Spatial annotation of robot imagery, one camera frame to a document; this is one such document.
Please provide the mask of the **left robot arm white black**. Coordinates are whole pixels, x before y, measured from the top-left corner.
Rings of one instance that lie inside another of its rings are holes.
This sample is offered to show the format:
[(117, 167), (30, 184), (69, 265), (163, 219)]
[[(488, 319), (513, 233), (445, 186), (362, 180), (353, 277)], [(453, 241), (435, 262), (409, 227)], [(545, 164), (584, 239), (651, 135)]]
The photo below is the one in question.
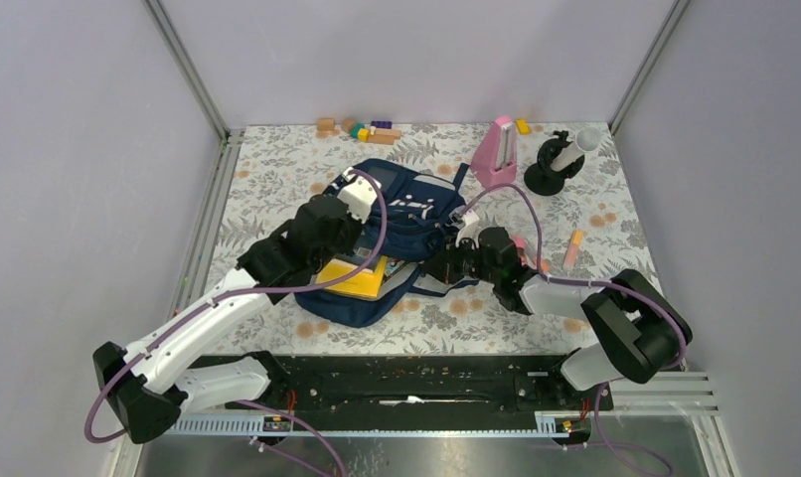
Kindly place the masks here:
[(331, 258), (349, 251), (380, 194), (359, 198), (316, 195), (293, 219), (252, 244), (215, 287), (166, 324), (126, 346), (106, 342), (92, 354), (99, 395), (88, 412), (85, 437), (104, 443), (112, 436), (92, 430), (100, 405), (108, 403), (135, 444), (164, 434), (184, 414), (205, 406), (254, 399), (274, 408), (287, 395), (286, 380), (258, 359), (193, 370), (213, 344), (248, 316), (290, 293), (316, 290), (311, 279)]

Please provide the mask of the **purple wooden block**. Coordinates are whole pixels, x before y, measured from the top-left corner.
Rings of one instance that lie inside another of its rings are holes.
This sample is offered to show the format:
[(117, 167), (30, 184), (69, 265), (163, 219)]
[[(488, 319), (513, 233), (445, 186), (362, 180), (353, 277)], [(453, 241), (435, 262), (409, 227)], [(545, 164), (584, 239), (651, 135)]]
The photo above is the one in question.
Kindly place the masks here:
[(392, 129), (393, 128), (393, 123), (391, 121), (377, 121), (377, 120), (374, 120), (374, 121), (371, 121), (370, 125), (375, 127), (375, 128), (381, 128), (381, 129)]

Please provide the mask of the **tan wooden cube block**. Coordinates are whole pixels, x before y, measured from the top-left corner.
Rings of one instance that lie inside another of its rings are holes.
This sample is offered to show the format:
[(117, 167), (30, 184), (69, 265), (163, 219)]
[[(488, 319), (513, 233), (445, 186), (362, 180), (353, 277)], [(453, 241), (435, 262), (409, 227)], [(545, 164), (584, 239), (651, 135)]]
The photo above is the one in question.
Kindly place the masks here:
[(316, 121), (316, 129), (320, 132), (330, 132), (336, 128), (336, 121), (332, 117), (322, 117)]

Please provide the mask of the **dark blue paperback book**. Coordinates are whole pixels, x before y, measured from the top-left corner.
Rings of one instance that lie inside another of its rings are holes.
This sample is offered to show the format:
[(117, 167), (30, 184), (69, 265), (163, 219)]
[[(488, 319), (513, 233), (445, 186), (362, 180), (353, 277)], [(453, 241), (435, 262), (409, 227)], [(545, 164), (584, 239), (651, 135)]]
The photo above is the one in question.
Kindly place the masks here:
[(397, 272), (392, 278), (383, 280), (382, 288), (391, 290), (403, 285), (417, 271), (418, 267), (418, 262), (408, 261), (408, 265)]

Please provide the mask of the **navy blue student backpack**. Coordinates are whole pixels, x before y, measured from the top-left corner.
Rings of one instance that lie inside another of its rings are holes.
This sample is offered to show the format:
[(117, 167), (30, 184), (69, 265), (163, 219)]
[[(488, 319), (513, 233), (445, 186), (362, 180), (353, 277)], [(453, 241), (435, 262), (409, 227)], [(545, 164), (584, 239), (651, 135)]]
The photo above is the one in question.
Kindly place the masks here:
[[(403, 165), (377, 158), (353, 166), (378, 180), (388, 212), (387, 231), (381, 254), (388, 258), (416, 261), (434, 257), (455, 230), (448, 226), (450, 214), (466, 206), (460, 194), (469, 166), (461, 164), (451, 179), (417, 172)], [(359, 299), (318, 290), (295, 295), (304, 310), (331, 322), (353, 327), (368, 327), (391, 311), (407, 294), (443, 296), (439, 289), (426, 289), (415, 283), (422, 277), (417, 271), (401, 286), (381, 291), (376, 299)]]

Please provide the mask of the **orange pink highlighter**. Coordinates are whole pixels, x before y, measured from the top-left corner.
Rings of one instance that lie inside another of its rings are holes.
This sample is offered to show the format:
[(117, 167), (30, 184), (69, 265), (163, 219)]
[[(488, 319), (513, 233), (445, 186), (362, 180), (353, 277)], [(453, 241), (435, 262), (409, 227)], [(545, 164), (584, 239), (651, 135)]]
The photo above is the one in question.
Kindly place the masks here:
[(583, 230), (575, 230), (572, 233), (563, 256), (562, 269), (564, 271), (571, 271), (574, 269), (583, 238)]

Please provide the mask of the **black stand with white tube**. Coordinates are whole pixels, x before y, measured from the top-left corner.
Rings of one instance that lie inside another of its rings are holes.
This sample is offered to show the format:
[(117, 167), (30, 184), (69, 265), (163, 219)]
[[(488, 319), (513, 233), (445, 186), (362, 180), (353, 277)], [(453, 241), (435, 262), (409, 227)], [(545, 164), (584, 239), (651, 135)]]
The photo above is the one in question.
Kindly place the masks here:
[(582, 169), (586, 155), (598, 149), (602, 138), (603, 132), (596, 127), (580, 129), (573, 137), (566, 130), (555, 131), (539, 148), (536, 163), (526, 170), (526, 187), (545, 197), (560, 193)]

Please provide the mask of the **pink glue stick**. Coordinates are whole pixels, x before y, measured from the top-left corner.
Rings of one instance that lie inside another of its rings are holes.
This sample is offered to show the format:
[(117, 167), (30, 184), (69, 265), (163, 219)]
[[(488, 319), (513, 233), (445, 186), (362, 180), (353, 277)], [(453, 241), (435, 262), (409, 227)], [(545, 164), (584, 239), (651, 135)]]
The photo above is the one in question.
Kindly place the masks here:
[(512, 241), (515, 244), (518, 256), (521, 259), (524, 259), (526, 257), (526, 242), (525, 242), (525, 240), (523, 238), (520, 238), (520, 237), (512, 237)]

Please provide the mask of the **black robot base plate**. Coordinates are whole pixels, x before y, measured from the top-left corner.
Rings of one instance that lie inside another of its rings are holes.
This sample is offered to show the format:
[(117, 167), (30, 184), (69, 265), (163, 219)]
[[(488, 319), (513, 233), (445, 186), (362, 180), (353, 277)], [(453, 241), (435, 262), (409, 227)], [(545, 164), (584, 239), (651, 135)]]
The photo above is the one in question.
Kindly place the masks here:
[(578, 418), (609, 391), (571, 391), (553, 376), (559, 355), (271, 356), (271, 383), (257, 402), (304, 414), (530, 411)]

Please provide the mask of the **plain yellow book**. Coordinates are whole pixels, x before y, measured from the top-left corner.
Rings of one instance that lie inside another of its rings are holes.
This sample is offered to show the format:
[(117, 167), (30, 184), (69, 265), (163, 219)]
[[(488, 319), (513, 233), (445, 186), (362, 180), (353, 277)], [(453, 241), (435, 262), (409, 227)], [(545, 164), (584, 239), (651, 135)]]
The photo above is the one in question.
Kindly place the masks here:
[[(345, 281), (340, 281), (325, 288), (325, 291), (354, 298), (376, 299), (385, 278), (387, 263), (388, 259), (385, 256), (379, 256), (368, 267)], [(356, 267), (357, 264), (355, 263), (334, 258), (318, 272), (315, 276), (315, 282), (324, 283), (336, 280), (347, 275)]]

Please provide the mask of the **long tan wooden block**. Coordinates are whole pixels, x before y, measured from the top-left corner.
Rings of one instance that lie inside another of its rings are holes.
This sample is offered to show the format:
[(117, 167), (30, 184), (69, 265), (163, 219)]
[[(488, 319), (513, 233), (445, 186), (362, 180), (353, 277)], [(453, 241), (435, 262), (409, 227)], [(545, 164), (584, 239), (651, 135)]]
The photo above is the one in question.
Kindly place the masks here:
[(368, 143), (381, 145), (394, 145), (401, 139), (401, 132), (397, 129), (375, 128), (369, 131)]

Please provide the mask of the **floral patterned table mat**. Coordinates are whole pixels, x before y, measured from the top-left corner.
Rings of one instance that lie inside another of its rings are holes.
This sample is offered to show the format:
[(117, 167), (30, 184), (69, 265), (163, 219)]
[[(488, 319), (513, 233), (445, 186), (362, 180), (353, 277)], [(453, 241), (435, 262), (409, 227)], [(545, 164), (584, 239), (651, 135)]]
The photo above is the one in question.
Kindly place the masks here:
[[(461, 193), (476, 200), (485, 227), (502, 227), (539, 246), (550, 274), (607, 278), (633, 268), (657, 273), (608, 128), (563, 191), (540, 197), (523, 184), (485, 194), (473, 176)], [(360, 142), (312, 126), (252, 126), (244, 134), (208, 274), (218, 282), (255, 241), (294, 216), (345, 168), (381, 158), (443, 179), (471, 160), (488, 131), (485, 123), (407, 124), (394, 145)], [(575, 267), (562, 269), (572, 233), (583, 230)], [(594, 341), (574, 318), (528, 317), (502, 308), (487, 284), (443, 297), (409, 294), (376, 324), (349, 328), (303, 310), (292, 297), (249, 317), (214, 345), (216, 354), (267, 350), (306, 354), (565, 354)]]

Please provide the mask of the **pink metronome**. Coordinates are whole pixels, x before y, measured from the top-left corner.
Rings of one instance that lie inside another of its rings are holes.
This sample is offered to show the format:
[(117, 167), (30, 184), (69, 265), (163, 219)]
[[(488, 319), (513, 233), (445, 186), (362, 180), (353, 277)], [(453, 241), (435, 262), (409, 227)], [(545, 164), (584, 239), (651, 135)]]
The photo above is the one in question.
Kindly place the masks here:
[(470, 169), (485, 189), (512, 184), (517, 175), (517, 128), (509, 116), (495, 119), (473, 154)]

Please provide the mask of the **round tan wooden block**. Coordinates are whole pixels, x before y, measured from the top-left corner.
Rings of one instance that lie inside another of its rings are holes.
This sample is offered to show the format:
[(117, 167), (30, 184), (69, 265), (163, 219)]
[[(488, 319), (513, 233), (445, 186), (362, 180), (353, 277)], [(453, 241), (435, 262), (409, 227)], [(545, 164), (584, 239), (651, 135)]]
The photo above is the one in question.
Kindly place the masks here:
[(340, 124), (340, 128), (346, 134), (350, 134), (351, 131), (354, 129), (354, 126), (357, 124), (357, 120), (353, 117), (346, 117), (342, 120)]

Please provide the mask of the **teal wooden block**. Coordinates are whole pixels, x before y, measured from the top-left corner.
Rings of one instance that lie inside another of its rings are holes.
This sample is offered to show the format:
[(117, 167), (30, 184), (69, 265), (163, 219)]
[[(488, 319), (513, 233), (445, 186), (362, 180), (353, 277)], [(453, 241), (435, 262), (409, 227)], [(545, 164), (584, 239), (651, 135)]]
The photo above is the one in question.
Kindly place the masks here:
[(351, 131), (351, 133), (350, 133), (350, 136), (351, 136), (351, 137), (353, 137), (353, 138), (356, 138), (356, 139), (358, 139), (358, 138), (357, 138), (358, 131), (359, 131), (360, 129), (363, 129), (363, 128), (365, 128), (365, 129), (366, 129), (366, 126), (365, 126), (363, 123), (357, 123), (357, 124), (354, 126), (354, 129)]

